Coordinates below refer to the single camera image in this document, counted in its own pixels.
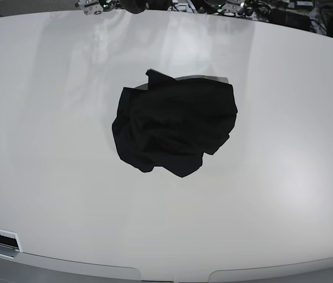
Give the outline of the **black t-shirt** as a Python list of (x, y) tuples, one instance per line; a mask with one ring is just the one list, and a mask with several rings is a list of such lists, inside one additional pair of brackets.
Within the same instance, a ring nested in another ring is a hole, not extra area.
[(228, 81), (192, 75), (173, 78), (156, 70), (148, 82), (124, 87), (112, 133), (119, 158), (143, 173), (163, 167), (186, 177), (213, 155), (234, 129), (238, 108)]

